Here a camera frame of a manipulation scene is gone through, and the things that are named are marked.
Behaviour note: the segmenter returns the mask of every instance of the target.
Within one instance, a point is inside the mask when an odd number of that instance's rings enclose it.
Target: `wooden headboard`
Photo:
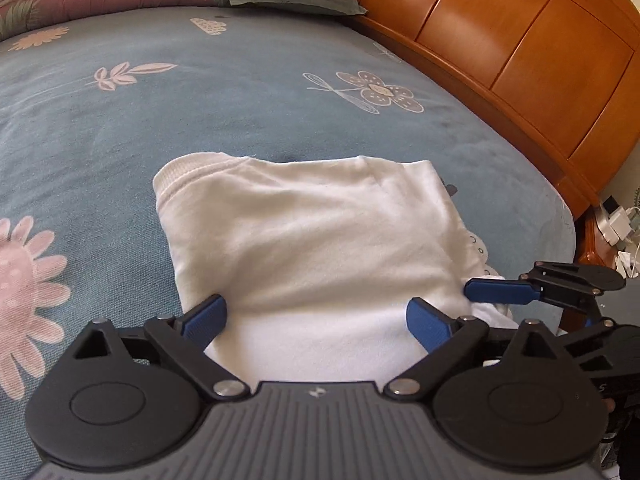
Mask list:
[[[630,0],[359,0],[348,24],[420,69],[522,152],[574,217],[640,136]]]

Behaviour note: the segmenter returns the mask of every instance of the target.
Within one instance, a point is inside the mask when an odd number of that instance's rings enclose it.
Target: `metal screw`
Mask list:
[[[395,379],[389,383],[389,390],[396,395],[415,395],[420,391],[420,383],[413,379]]]
[[[244,394],[246,386],[240,381],[228,379],[213,385],[213,391],[220,397],[238,397]]]

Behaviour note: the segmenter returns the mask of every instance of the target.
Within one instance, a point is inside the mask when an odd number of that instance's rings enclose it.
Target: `bed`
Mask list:
[[[28,1],[0,5],[3,34]],[[3,480],[36,465],[26,399],[88,320],[178,312],[151,189],[176,156],[428,159],[487,272],[607,259],[583,215],[640,134],[628,0],[359,0],[365,16],[337,20],[44,1],[0,35]],[[514,316],[560,321],[550,306]]]

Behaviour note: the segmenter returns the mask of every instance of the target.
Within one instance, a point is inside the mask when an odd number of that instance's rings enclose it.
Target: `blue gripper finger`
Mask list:
[[[406,306],[406,326],[427,352],[444,345],[458,324],[422,298],[413,298]]]
[[[182,337],[204,349],[225,329],[226,302],[222,296],[213,296],[196,306],[182,320]]]
[[[526,305],[540,299],[540,290],[519,280],[472,278],[465,283],[464,294],[475,303],[507,303]]]

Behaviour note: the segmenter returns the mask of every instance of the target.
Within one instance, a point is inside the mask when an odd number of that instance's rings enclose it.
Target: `gray ribbed plate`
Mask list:
[[[180,449],[139,468],[98,474],[50,463],[32,480],[598,480],[587,465],[526,475],[493,470],[450,446],[416,404],[372,383],[265,383],[219,404]]]

